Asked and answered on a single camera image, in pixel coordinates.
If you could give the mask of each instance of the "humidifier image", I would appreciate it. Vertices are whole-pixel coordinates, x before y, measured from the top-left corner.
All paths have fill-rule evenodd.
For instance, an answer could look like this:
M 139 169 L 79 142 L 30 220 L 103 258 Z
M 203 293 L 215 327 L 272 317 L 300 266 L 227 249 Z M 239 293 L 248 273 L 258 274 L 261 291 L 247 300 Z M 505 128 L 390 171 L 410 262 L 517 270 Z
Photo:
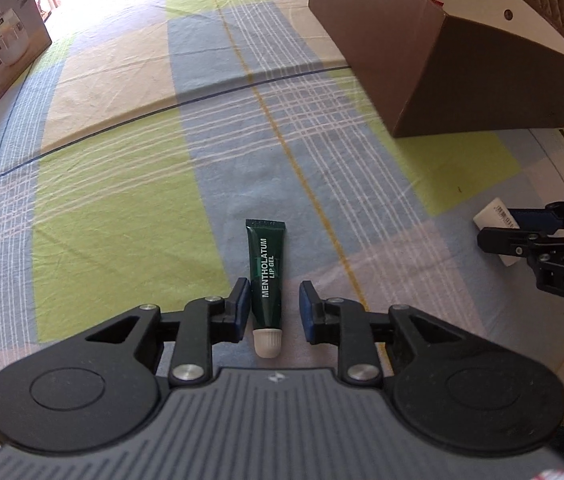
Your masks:
M 0 61 L 15 64 L 27 51 L 28 34 L 13 9 L 0 15 Z

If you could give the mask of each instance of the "green stripe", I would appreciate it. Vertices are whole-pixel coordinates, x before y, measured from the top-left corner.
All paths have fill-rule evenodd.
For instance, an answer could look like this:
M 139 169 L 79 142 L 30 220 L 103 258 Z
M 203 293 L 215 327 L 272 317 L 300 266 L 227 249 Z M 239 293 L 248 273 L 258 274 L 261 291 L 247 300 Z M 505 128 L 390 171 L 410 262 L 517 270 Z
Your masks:
M 38 60 L 31 67 L 31 73 L 40 72 L 66 59 L 69 56 L 69 49 L 73 41 L 75 41 L 76 36 L 77 34 L 70 34 L 69 36 L 55 40 L 48 49 L 40 54 Z
M 149 182 L 155 171 L 163 174 Z M 67 337 L 137 304 L 179 310 L 189 300 L 228 293 L 178 110 L 44 158 L 38 186 L 39 341 Z
M 329 74 L 366 117 L 366 124 L 409 179 L 428 215 L 440 215 L 521 171 L 518 161 L 492 132 L 394 139 L 353 72 Z

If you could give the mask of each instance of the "blue stripe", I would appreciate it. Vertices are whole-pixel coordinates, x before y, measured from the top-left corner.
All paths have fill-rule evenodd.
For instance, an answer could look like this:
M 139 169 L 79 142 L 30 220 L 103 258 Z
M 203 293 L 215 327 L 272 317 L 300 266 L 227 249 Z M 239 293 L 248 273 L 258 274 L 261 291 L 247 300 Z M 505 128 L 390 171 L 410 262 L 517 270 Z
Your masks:
M 12 173 L 13 171 L 18 170 L 19 168 L 22 168 L 23 166 L 26 166 L 27 164 L 31 164 L 32 162 L 35 162 L 35 161 L 40 160 L 42 158 L 45 158 L 46 156 L 52 155 L 53 153 L 57 153 L 60 150 L 68 148 L 69 146 L 73 146 L 74 144 L 78 144 L 79 142 L 82 142 L 83 140 L 91 139 L 92 137 L 95 137 L 95 136 L 98 136 L 100 134 L 104 134 L 106 132 L 109 132 L 109 131 L 111 131 L 115 128 L 118 128 L 119 126 L 125 126 L 126 124 L 130 124 L 130 123 L 133 123 L 135 121 L 145 119 L 146 117 L 150 117 L 150 116 L 165 112 L 167 110 L 172 110 L 174 108 L 181 108 L 183 106 L 186 106 L 186 105 L 189 105 L 189 104 L 192 104 L 192 103 L 197 103 L 197 102 L 200 102 L 200 101 L 205 101 L 207 99 L 212 99 L 214 97 L 218 97 L 220 95 L 226 95 L 226 94 L 230 94 L 232 92 L 244 90 L 245 88 L 253 88 L 254 86 L 262 86 L 262 85 L 274 83 L 276 81 L 283 81 L 285 79 L 293 79 L 293 78 L 296 78 L 296 77 L 302 77 L 302 76 L 307 76 L 307 75 L 312 75 L 312 74 L 319 74 L 319 73 L 323 73 L 323 72 L 334 72 L 335 70 L 345 70 L 345 69 L 349 69 L 349 68 L 350 68 L 350 66 L 348 66 L 348 65 L 347 66 L 335 66 L 335 67 L 332 67 L 332 68 L 321 68 L 319 70 L 311 70 L 311 71 L 302 72 L 302 73 L 299 73 L 299 74 L 285 75 L 285 76 L 275 77 L 273 79 L 267 79 L 266 81 L 259 81 L 259 82 L 255 82 L 255 83 L 251 83 L 251 84 L 241 85 L 241 86 L 238 86 L 236 88 L 215 92 L 213 94 L 193 98 L 193 99 L 190 99 L 188 101 L 182 101 L 182 102 L 177 103 L 175 105 L 160 108 L 159 110 L 155 110 L 153 112 L 142 114 L 142 115 L 137 116 L 133 119 L 122 121 L 121 123 L 115 124 L 114 126 L 108 126 L 107 128 L 103 128 L 102 130 L 98 130 L 97 132 L 94 132 L 94 133 L 89 134 L 87 136 L 81 137 L 79 139 L 72 140 L 71 142 L 67 142 L 66 144 L 63 144 L 62 146 L 58 146 L 57 148 L 49 150 L 48 152 L 44 152 L 44 153 L 41 153 L 39 155 L 36 155 L 36 156 L 30 158 L 29 160 L 25 160 L 24 162 L 18 164 L 14 168 L 11 168 L 10 170 L 7 170 L 3 173 L 0 173 L 0 178 L 7 176 L 9 173 Z
M 324 68 L 274 2 L 229 7 L 222 14 L 254 80 Z
M 7 126 L 4 130 L 0 144 L 0 171 L 4 172 L 14 164 L 20 166 L 22 159 L 31 153 L 40 152 L 44 125 L 51 101 L 60 78 L 64 63 L 51 65 L 44 70 L 30 73 L 18 95 L 16 104 L 12 107 Z M 32 288 L 32 234 L 30 229 L 9 229 L 15 225 L 12 211 L 26 211 L 35 199 L 37 168 L 28 166 L 17 172 L 9 173 L 10 177 L 0 181 L 0 334 L 2 331 L 14 333 L 3 334 L 0 338 L 0 350 L 12 348 L 25 343 L 25 334 L 30 335 L 30 340 L 35 341 L 36 331 L 34 316 L 34 301 Z M 4 205 L 14 200 L 14 192 L 9 187 L 9 181 L 18 185 L 15 187 L 16 199 L 12 211 L 11 206 L 5 211 Z M 20 225 L 26 225 L 31 220 L 21 219 Z M 27 304 L 21 304 L 21 298 L 26 298 Z
M 218 34 L 221 27 L 222 17 L 217 10 L 167 22 L 171 77 L 179 99 L 196 99 L 210 91 L 226 92 L 252 82 L 229 37 Z

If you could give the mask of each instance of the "white tube cap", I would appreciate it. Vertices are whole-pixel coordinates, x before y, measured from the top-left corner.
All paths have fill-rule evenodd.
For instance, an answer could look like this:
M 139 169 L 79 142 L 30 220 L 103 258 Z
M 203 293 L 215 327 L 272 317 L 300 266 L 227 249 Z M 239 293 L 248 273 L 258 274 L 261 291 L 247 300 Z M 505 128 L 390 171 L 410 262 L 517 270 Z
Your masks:
M 255 353 L 265 359 L 280 355 L 282 349 L 282 331 L 279 328 L 259 328 L 253 331 Z

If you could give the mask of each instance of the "metal screw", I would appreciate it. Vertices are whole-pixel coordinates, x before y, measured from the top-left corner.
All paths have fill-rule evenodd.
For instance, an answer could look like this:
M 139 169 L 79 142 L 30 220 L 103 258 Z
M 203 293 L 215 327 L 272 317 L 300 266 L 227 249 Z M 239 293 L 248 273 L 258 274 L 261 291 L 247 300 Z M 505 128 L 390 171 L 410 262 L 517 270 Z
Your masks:
M 286 379 L 286 375 L 281 374 L 280 372 L 275 372 L 268 376 L 268 380 L 275 384 L 281 383 L 284 379 Z
M 181 381 L 195 381 L 204 375 L 204 368 L 193 364 L 178 365 L 171 373 Z
M 351 379 L 357 381 L 370 381 L 380 374 L 380 370 L 377 366 L 362 363 L 351 366 L 347 370 L 347 374 Z

